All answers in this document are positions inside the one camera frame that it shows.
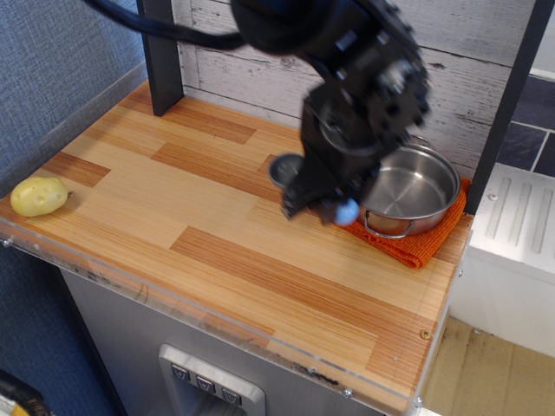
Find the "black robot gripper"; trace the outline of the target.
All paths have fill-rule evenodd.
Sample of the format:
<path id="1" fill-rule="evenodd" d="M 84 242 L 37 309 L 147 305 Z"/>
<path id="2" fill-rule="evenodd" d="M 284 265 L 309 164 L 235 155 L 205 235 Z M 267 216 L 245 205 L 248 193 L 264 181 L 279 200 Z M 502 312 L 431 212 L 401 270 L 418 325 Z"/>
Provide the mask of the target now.
<path id="1" fill-rule="evenodd" d="M 428 89 L 419 53 L 397 45 L 373 46 L 341 64 L 305 98 L 304 164 L 284 192 L 283 214 L 293 219 L 310 204 L 321 224 L 335 223 L 343 201 L 323 197 L 359 197 L 407 128 L 422 123 Z"/>

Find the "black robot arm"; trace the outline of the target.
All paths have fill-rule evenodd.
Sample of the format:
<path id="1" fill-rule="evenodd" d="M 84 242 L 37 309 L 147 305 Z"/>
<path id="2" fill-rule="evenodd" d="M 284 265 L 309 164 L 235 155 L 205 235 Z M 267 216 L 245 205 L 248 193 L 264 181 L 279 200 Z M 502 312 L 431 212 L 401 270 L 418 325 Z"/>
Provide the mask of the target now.
<path id="1" fill-rule="evenodd" d="M 282 209 L 288 218 L 309 209 L 336 222 L 429 110 L 412 29 L 387 1 L 235 1 L 232 14 L 250 46 L 293 55 L 321 76 L 304 98 L 304 162 Z"/>

